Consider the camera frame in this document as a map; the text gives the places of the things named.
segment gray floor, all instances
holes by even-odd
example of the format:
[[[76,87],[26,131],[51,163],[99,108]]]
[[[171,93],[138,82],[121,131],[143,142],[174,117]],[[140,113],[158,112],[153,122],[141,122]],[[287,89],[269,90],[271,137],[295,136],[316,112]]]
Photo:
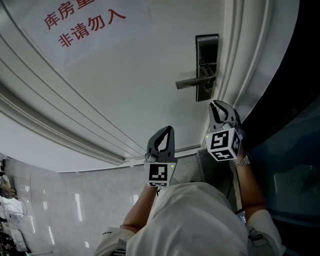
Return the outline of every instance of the gray floor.
[[[56,173],[8,159],[5,172],[26,204],[15,221],[27,246],[56,256],[92,255],[103,231],[121,225],[145,184],[142,165]],[[173,177],[199,181],[196,157],[180,158]]]

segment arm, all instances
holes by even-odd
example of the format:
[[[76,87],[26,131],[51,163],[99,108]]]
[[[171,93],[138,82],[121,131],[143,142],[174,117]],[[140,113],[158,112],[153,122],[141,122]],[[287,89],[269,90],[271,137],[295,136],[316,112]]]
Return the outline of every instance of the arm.
[[[244,158],[243,150],[238,160]],[[266,210],[264,195],[252,171],[251,165],[247,164],[236,168],[241,192],[242,206],[245,210],[245,218],[249,218],[259,210]]]
[[[137,233],[148,221],[158,187],[145,185],[139,199],[124,218],[122,229]]]

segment red character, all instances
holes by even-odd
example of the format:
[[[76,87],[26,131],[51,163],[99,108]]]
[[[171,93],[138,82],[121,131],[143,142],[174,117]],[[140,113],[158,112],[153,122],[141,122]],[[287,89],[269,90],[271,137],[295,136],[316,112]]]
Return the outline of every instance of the red character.
[[[48,14],[44,21],[48,25],[48,28],[50,30],[53,25],[57,25],[58,20],[60,19],[56,16],[55,12],[53,12],[51,14]]]
[[[69,47],[71,45],[71,41],[73,39],[70,38],[69,34],[62,34],[60,35],[60,39],[58,40],[61,44],[61,46],[66,46],[66,47]]]
[[[109,9],[108,10],[109,12],[111,12],[111,18],[110,18],[110,21],[109,21],[109,23],[108,24],[111,24],[112,23],[112,21],[113,21],[113,19],[114,19],[114,14],[115,15],[117,15],[119,18],[121,18],[121,19],[125,19],[126,18],[126,16],[122,16],[122,15],[120,15],[119,13],[116,13],[114,10],[112,10],[112,9]]]
[[[74,5],[71,4],[70,1],[62,3],[58,8],[58,11],[60,12],[62,19],[67,18],[69,14],[71,15],[75,13]]]
[[[102,19],[101,15],[94,17],[94,18],[89,18],[88,26],[91,25],[91,22],[92,22],[91,30],[97,31],[98,29],[102,29],[105,27],[105,23],[104,23],[104,20]]]
[[[81,9],[82,7],[85,7],[88,4],[91,4],[92,2],[94,2],[95,0],[76,0],[78,5],[79,5],[79,9]]]
[[[86,29],[87,26],[85,26],[83,23],[77,24],[75,28],[71,28],[74,32],[72,33],[73,35],[76,36],[76,39],[84,38],[85,36],[89,36],[89,32]]]

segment watch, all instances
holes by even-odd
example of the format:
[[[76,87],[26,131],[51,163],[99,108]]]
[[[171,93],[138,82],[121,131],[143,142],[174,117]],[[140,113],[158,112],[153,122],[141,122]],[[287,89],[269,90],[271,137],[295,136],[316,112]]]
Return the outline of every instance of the watch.
[[[248,153],[245,153],[244,158],[241,159],[240,161],[234,162],[234,166],[236,168],[241,167],[241,166],[246,166],[246,165],[249,165],[249,164],[251,164],[251,161],[249,159]]]

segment shirt sleeve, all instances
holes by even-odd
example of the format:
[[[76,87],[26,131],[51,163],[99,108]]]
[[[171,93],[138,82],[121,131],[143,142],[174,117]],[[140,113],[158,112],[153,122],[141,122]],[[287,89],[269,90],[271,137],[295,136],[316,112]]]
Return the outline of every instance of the shirt sleeve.
[[[127,241],[135,235],[130,230],[123,228],[108,228],[103,234],[102,239],[94,251],[94,256],[111,256],[113,251],[118,249],[119,239]]]
[[[272,239],[279,255],[283,255],[285,247],[282,245],[281,237],[276,225],[274,224],[270,213],[267,210],[256,211],[247,221],[247,225],[253,227],[256,231],[269,235],[267,239]]]

